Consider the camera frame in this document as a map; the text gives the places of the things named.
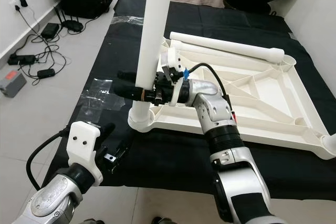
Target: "black wire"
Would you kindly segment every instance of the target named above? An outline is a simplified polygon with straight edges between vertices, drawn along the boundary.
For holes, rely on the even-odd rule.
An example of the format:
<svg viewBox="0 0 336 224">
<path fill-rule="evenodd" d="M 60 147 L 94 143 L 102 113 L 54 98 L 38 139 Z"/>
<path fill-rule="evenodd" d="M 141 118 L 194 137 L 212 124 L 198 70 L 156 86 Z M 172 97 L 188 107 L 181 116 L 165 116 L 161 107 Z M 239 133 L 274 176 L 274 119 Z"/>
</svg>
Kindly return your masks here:
<svg viewBox="0 0 336 224">
<path fill-rule="evenodd" d="M 51 138 L 49 138 L 47 141 L 45 141 L 44 143 L 42 143 L 42 145 L 40 145 L 39 147 L 36 148 L 36 150 L 33 151 L 33 153 L 30 155 L 30 157 L 27 160 L 27 164 L 26 164 L 26 172 L 27 172 L 27 176 L 30 180 L 30 182 L 32 183 L 32 185 L 35 187 L 35 189 L 37 191 L 39 191 L 41 188 L 38 185 L 38 183 L 36 182 L 33 174 L 32 174 L 32 161 L 35 158 L 35 156 L 44 148 L 46 147 L 48 144 L 50 144 L 52 141 L 54 141 L 55 139 L 57 139 L 58 137 L 62 136 L 61 132 L 58 132 L 57 134 L 55 134 L 54 136 L 52 136 Z"/>
<path fill-rule="evenodd" d="M 63 70 L 63 68 L 67 65 L 67 59 L 65 58 L 64 55 L 62 55 L 61 53 L 57 52 L 57 50 L 59 49 L 59 46 L 58 46 L 58 45 L 56 45 L 56 44 L 52 44 L 52 45 L 50 45 L 49 42 L 57 42 L 57 41 L 60 39 L 60 37 L 59 37 L 59 33 L 61 32 L 61 30 L 63 29 L 63 27 L 60 28 L 60 30 L 55 34 L 55 36 L 54 36 L 52 39 L 50 39 L 50 40 L 45 39 L 45 40 L 44 40 L 44 38 L 43 38 L 41 35 L 39 35 L 38 32 L 36 32 L 36 31 L 30 26 L 30 24 L 27 22 L 26 18 L 22 15 L 22 13 L 20 12 L 20 10 L 19 10 L 18 12 L 20 13 L 22 19 L 23 19 L 24 22 L 27 24 L 27 26 L 28 26 L 28 27 L 29 27 L 29 28 L 36 34 L 36 35 L 35 35 L 35 38 L 33 38 L 33 39 L 31 40 L 31 42 L 32 42 L 32 43 L 40 43 L 40 42 L 44 42 L 44 43 L 46 44 L 46 47 L 45 47 L 45 49 L 44 49 L 44 52 L 41 52 L 41 53 L 39 53 L 39 54 L 34 55 L 34 56 L 36 57 L 36 63 L 47 63 L 48 57 L 50 56 L 50 57 L 52 58 L 53 61 L 52 61 L 51 66 L 50 66 L 48 69 L 51 69 L 51 68 L 55 65 L 55 59 L 54 59 L 53 54 L 58 54 L 58 55 L 60 55 L 60 56 L 63 58 L 63 60 L 64 60 L 64 64 L 62 65 L 62 67 L 61 67 L 58 71 L 55 72 L 55 75 L 58 74 L 58 73 L 60 73 L 60 72 Z M 27 44 L 29 37 L 32 36 L 32 35 L 34 35 L 34 34 L 31 34 L 31 35 L 27 36 L 24 45 L 23 45 L 22 47 L 18 48 L 15 52 L 17 52 L 18 50 L 22 49 L 22 48 Z M 25 72 L 25 70 L 23 69 L 23 67 L 24 67 L 23 65 L 20 65 L 19 70 L 21 70 L 21 71 L 24 73 L 24 75 L 26 75 L 27 77 L 30 77 L 30 78 L 34 79 L 34 81 L 32 82 L 32 85 L 35 86 L 35 85 L 39 84 L 39 82 L 40 82 L 40 78 L 39 78 L 38 76 L 32 75 L 32 74 L 30 73 L 31 65 L 29 65 L 29 69 L 28 69 L 28 72 L 27 72 L 27 73 Z"/>
<path fill-rule="evenodd" d="M 199 68 L 200 66 L 207 67 L 207 68 L 211 71 L 211 73 L 215 76 L 217 82 L 219 83 L 219 86 L 220 86 L 220 88 L 221 88 L 221 90 L 222 90 L 222 92 L 223 92 L 223 96 L 226 97 L 227 94 L 226 94 L 226 91 L 225 91 L 225 89 L 224 89 L 224 85 L 223 85 L 222 81 L 220 80 L 220 78 L 219 78 L 219 76 L 217 75 L 217 73 L 215 72 L 215 70 L 214 70 L 209 64 L 207 64 L 207 63 L 199 63 L 199 64 L 193 66 L 193 67 L 189 70 L 189 73 L 194 72 L 194 71 L 195 71 L 197 68 Z"/>
</svg>

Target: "white floor tile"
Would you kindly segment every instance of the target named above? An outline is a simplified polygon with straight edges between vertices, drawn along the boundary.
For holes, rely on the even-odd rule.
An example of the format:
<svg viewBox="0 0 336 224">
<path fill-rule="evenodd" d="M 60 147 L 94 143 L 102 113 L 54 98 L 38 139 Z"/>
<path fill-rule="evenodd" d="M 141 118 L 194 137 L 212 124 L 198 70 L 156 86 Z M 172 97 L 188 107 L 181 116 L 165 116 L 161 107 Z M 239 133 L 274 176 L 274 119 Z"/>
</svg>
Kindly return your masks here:
<svg viewBox="0 0 336 224">
<path fill-rule="evenodd" d="M 43 165 L 32 164 L 32 172 L 38 176 Z M 32 185 L 26 174 L 26 162 L 0 157 L 0 223 L 12 223 Z"/>
<path fill-rule="evenodd" d="M 54 145 L 51 147 L 50 149 L 50 152 L 49 152 L 49 155 L 45 161 L 45 165 L 50 165 L 51 164 L 51 161 L 53 161 L 54 159 L 54 156 L 57 152 L 57 149 L 58 149 L 58 146 L 59 146 L 59 143 L 61 142 L 61 138 L 58 138 L 55 140 L 55 143 Z"/>
<path fill-rule="evenodd" d="M 93 218 L 106 224 L 131 224 L 135 198 L 135 187 L 92 187 L 83 196 L 76 208 L 71 224 Z"/>
<path fill-rule="evenodd" d="M 59 74 L 52 78 L 42 80 L 41 82 L 47 83 L 52 87 L 64 89 L 64 91 L 76 99 L 75 102 L 77 102 L 99 49 L 100 47 L 98 46 L 85 44 L 79 45 L 67 42 L 62 44 L 59 52 L 70 58 L 70 60 L 67 59 L 69 65 L 65 66 Z"/>
<path fill-rule="evenodd" d="M 3 97 L 0 155 L 26 161 L 36 147 L 65 127 L 77 99 L 64 89 L 42 84 L 25 85 L 16 97 Z M 51 147 L 42 150 L 34 162 L 44 164 Z"/>
<path fill-rule="evenodd" d="M 290 224 L 336 223 L 335 201 L 272 199 L 271 210 Z"/>
<path fill-rule="evenodd" d="M 132 224 L 149 224 L 156 216 L 178 224 L 220 224 L 212 195 L 139 188 Z"/>
</svg>

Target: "power cord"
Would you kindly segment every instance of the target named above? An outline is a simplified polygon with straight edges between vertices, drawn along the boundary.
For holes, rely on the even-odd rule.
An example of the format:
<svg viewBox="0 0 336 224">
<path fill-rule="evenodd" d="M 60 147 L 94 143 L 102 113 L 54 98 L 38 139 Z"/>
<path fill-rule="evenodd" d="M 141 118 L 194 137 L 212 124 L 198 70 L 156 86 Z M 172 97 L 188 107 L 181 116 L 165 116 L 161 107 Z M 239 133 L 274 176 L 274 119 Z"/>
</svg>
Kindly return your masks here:
<svg viewBox="0 0 336 224">
<path fill-rule="evenodd" d="M 27 172 L 27 176 L 31 182 L 31 184 L 35 187 L 35 189 L 37 191 L 39 191 L 41 189 L 41 187 L 39 186 L 39 184 L 36 182 L 33 174 L 32 174 L 32 161 L 33 159 L 36 157 L 36 155 L 44 148 L 46 147 L 48 144 L 50 144 L 52 141 L 54 141 L 55 139 L 59 138 L 59 137 L 68 137 L 70 133 L 70 125 L 67 125 L 63 130 L 59 131 L 57 134 L 53 135 L 51 138 L 49 138 L 47 141 L 45 141 L 44 143 L 42 143 L 42 145 L 40 145 L 39 147 L 36 148 L 36 150 L 33 151 L 33 153 L 30 155 L 30 157 L 27 160 L 27 164 L 26 164 L 26 172 Z"/>
<path fill-rule="evenodd" d="M 230 106 L 230 109 L 232 110 L 232 105 L 231 105 L 230 97 L 229 97 L 229 95 L 226 93 L 223 83 L 222 83 L 221 79 L 219 78 L 218 74 L 216 73 L 216 71 L 215 71 L 209 64 L 207 64 L 207 63 L 199 63 L 199 64 L 193 66 L 193 67 L 189 70 L 189 73 L 194 72 L 197 68 L 199 68 L 199 67 L 201 67 L 201 66 L 208 68 L 208 69 L 211 71 L 211 73 L 214 75 L 214 77 L 216 78 L 216 80 L 217 80 L 217 82 L 219 83 L 219 86 L 220 86 L 220 88 L 221 88 L 221 90 L 222 90 L 223 98 L 228 102 L 228 104 L 229 104 L 229 106 Z"/>
<path fill-rule="evenodd" d="M 47 63 L 48 57 L 50 56 L 51 59 L 52 59 L 52 65 L 51 65 L 48 69 L 51 69 L 51 68 L 55 65 L 54 55 L 55 55 L 55 54 L 56 54 L 56 55 L 59 55 L 59 56 L 61 56 L 62 59 L 64 60 L 64 64 L 62 64 L 62 65 L 61 65 L 61 68 L 60 68 L 58 71 L 55 72 L 55 75 L 58 74 L 58 73 L 60 73 L 60 72 L 62 71 L 62 69 L 67 65 L 67 59 L 65 58 L 65 56 L 63 56 L 61 53 L 59 53 L 59 52 L 57 51 L 57 50 L 59 49 L 59 46 L 58 46 L 58 45 L 49 45 L 49 42 L 57 42 L 57 41 L 59 40 L 59 36 L 58 36 L 58 34 L 60 33 L 61 29 L 60 29 L 60 31 L 58 31 L 58 33 L 57 33 L 57 34 L 55 35 L 55 37 L 53 38 L 53 39 L 55 39 L 55 38 L 58 36 L 58 38 L 57 38 L 56 40 L 51 39 L 51 40 L 47 41 L 47 40 L 45 40 L 45 39 L 44 39 L 44 38 L 43 38 L 37 31 L 35 31 L 35 30 L 30 26 L 30 24 L 28 23 L 28 21 L 26 20 L 26 18 L 24 17 L 24 15 L 21 13 L 21 11 L 20 11 L 20 7 L 17 6 L 17 5 L 15 5 L 15 9 L 19 12 L 19 14 L 21 15 L 21 17 L 22 17 L 22 19 L 24 20 L 24 22 L 27 24 L 27 26 L 28 26 L 28 27 L 34 32 L 34 34 L 35 34 L 35 35 L 34 35 L 34 34 L 28 35 L 27 38 L 26 38 L 26 40 L 25 40 L 24 45 L 21 46 L 20 48 L 18 48 L 18 49 L 15 51 L 15 53 L 17 53 L 18 50 L 22 49 L 22 48 L 27 44 L 28 39 L 30 38 L 30 36 L 35 36 L 35 38 L 31 40 L 33 43 L 35 43 L 35 42 L 43 42 L 43 43 L 46 44 L 46 48 L 44 49 L 44 52 L 35 55 L 35 57 L 37 57 L 35 63 Z M 56 49 L 52 50 L 50 46 L 55 46 Z M 29 69 L 28 69 L 27 72 L 25 72 L 25 70 L 24 70 L 24 67 L 25 67 L 25 66 L 29 66 Z M 32 82 L 32 85 L 33 85 L 33 86 L 37 85 L 37 84 L 40 82 L 40 80 L 41 80 L 40 77 L 38 77 L 37 75 L 33 75 L 33 74 L 30 73 L 31 65 L 20 65 L 19 70 L 21 70 L 25 76 L 34 79 L 34 81 Z"/>
</svg>

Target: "white pvc pipe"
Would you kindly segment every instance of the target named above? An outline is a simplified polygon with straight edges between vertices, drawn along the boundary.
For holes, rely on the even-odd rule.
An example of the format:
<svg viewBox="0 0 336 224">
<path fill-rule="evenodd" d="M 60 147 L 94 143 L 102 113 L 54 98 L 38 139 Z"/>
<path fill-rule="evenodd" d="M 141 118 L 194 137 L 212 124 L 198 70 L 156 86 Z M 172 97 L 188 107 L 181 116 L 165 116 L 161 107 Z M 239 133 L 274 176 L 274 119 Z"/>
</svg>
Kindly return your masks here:
<svg viewBox="0 0 336 224">
<path fill-rule="evenodd" d="M 176 50 L 180 51 L 188 51 L 188 52 L 196 52 L 199 54 L 205 55 L 214 55 L 214 56 L 222 56 L 222 57 L 230 57 L 230 58 L 237 58 L 237 54 L 231 52 L 224 52 L 220 50 L 210 49 L 206 47 L 195 46 L 191 44 L 183 43 L 179 40 L 172 39 L 170 41 L 170 47 L 176 48 Z"/>
<path fill-rule="evenodd" d="M 136 87 L 153 88 L 169 3 L 170 0 L 146 0 Z M 151 123 L 149 107 L 149 102 L 133 102 L 128 118 L 132 128 L 146 131 L 145 128 Z"/>
<path fill-rule="evenodd" d="M 246 44 L 234 43 L 219 39 L 204 38 L 188 34 L 180 34 L 175 32 L 170 33 L 170 39 L 179 40 L 197 46 L 213 48 L 221 51 L 233 52 L 235 54 L 263 59 L 272 63 L 280 63 L 285 56 L 285 52 L 279 48 L 256 47 Z"/>
</svg>

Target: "wall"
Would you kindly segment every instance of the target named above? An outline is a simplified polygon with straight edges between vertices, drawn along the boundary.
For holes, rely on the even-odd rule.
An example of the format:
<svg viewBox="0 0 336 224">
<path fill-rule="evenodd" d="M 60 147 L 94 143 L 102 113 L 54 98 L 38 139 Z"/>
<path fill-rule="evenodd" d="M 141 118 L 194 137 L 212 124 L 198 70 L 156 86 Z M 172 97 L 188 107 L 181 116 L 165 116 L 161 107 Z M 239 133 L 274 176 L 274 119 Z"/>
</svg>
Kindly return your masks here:
<svg viewBox="0 0 336 224">
<path fill-rule="evenodd" d="M 273 8 L 285 18 L 336 96 L 335 0 L 278 0 Z"/>
<path fill-rule="evenodd" d="M 0 0 L 0 58 L 29 31 L 28 26 L 22 20 L 20 14 L 15 12 L 10 6 L 10 1 L 12 0 Z M 58 2 L 58 0 L 26 1 L 34 10 L 37 20 L 46 16 Z M 33 13 L 28 7 L 21 8 L 21 11 L 32 26 L 36 24 L 33 19 Z"/>
</svg>

